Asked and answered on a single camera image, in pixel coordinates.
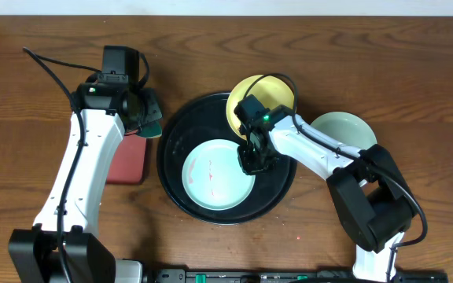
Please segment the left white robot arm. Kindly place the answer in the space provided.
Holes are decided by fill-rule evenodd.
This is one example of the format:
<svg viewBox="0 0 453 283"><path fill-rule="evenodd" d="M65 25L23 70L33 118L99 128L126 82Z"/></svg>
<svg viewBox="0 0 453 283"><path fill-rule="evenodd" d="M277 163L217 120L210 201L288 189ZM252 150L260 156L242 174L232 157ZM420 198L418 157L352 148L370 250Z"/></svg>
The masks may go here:
<svg viewBox="0 0 453 283"><path fill-rule="evenodd" d="M98 240L98 216L112 160L125 138L156 137L154 89L82 83L53 188L29 230L15 229L9 254L22 282L142 282L144 266L116 259Z"/></svg>

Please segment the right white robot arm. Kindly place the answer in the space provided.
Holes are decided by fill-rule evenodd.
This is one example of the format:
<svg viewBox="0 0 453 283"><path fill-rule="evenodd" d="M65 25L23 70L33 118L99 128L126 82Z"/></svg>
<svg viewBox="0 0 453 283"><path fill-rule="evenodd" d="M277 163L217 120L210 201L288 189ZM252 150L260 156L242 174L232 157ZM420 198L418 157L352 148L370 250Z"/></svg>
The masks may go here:
<svg viewBox="0 0 453 283"><path fill-rule="evenodd" d="M394 262L421 207L389 151L337 141L306 123L291 108L237 105L231 115L247 142L238 149L243 171L255 175L288 156L326 181L338 218L356 245L353 274L390 282Z"/></svg>

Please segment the yellow plate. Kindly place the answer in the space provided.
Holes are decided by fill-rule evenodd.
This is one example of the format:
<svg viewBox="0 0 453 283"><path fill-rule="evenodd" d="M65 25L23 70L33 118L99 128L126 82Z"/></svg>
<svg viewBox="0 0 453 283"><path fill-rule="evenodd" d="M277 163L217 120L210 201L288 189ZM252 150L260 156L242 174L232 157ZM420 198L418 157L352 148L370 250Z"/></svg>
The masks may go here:
<svg viewBox="0 0 453 283"><path fill-rule="evenodd" d="M241 122L234 114L234 109L238 103L244 98L248 88L259 78L261 75L252 75L243 79L238 83L230 92L226 102L226 118L234 131L234 133L246 139L239 131ZM290 87L279 78L268 76L258 81L249 91L249 95L254 95L260 103L269 109L276 108L279 105L284 105L289 108L293 107L294 94Z"/></svg>

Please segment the light green plate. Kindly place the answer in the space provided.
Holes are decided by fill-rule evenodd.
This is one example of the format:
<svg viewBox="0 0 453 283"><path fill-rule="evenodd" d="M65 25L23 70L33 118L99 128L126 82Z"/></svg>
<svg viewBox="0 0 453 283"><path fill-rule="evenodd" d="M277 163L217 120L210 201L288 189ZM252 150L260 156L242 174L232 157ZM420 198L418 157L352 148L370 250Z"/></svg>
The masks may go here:
<svg viewBox="0 0 453 283"><path fill-rule="evenodd" d="M328 112L316 118L311 126L339 142L361 149L378 143L371 127L348 112Z"/></svg>
<svg viewBox="0 0 453 283"><path fill-rule="evenodd" d="M241 169L237 149L234 141L213 139L190 152L182 167L182 184L195 204L223 211L238 206L252 192L256 177Z"/></svg>

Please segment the green orange sponge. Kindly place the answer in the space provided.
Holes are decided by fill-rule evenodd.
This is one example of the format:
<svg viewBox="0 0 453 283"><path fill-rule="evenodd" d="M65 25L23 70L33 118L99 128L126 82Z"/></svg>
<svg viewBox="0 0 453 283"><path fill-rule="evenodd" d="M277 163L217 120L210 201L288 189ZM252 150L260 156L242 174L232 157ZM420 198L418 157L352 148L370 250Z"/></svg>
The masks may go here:
<svg viewBox="0 0 453 283"><path fill-rule="evenodd" d="M153 121L142 126L137 136L146 139L158 138L162 135L162 127L158 121Z"/></svg>

